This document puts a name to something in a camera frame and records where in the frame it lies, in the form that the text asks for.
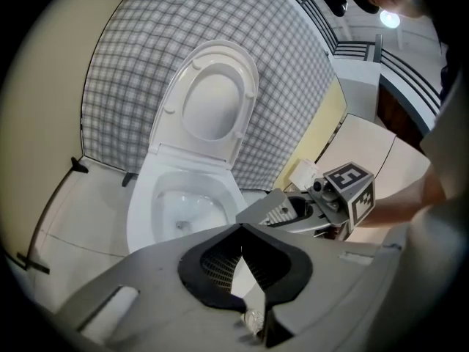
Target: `checkered wallpaper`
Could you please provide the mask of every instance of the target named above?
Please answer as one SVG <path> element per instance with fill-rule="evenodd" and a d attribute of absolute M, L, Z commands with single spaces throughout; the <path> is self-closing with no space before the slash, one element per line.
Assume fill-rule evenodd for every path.
<path fill-rule="evenodd" d="M 86 77 L 85 155 L 139 172 L 171 77 L 213 39 L 241 45 L 256 62 L 259 93 L 232 172 L 241 188 L 271 189 L 333 78 L 318 40 L 287 0 L 124 0 Z"/>

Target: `toilet seat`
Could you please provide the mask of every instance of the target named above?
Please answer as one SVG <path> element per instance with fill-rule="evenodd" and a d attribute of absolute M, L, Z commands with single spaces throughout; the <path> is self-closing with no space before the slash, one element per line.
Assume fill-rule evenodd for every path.
<path fill-rule="evenodd" d="M 256 101 L 259 75 L 240 46 L 212 40 L 174 75 L 152 127 L 149 153 L 162 145 L 231 169 Z"/>

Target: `light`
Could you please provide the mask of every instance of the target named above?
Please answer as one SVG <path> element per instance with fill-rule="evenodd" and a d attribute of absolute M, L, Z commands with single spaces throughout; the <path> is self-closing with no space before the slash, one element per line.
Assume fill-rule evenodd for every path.
<path fill-rule="evenodd" d="M 401 19 L 396 13 L 387 12 L 385 10 L 380 13 L 380 19 L 385 26 L 391 27 L 392 29 L 395 29 L 401 23 Z"/>

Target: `toilet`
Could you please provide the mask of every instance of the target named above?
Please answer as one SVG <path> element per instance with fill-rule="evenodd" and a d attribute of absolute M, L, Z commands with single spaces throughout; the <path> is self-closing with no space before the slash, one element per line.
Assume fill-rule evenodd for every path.
<path fill-rule="evenodd" d="M 130 253 L 233 224 L 246 208 L 231 168 L 258 85 L 253 59 L 234 43 L 206 42 L 184 60 L 161 101 L 133 190 Z"/>

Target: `floor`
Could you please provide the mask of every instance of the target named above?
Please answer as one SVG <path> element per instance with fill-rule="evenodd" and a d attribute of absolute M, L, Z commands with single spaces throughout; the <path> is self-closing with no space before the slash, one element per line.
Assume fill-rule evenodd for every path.
<path fill-rule="evenodd" d="M 135 180 L 123 188 L 123 172 L 86 158 L 81 162 L 89 173 L 69 175 L 36 239 L 33 258 L 51 272 L 29 271 L 34 299 L 52 312 L 129 254 L 125 226 Z M 263 194 L 244 192 L 249 205 Z"/>

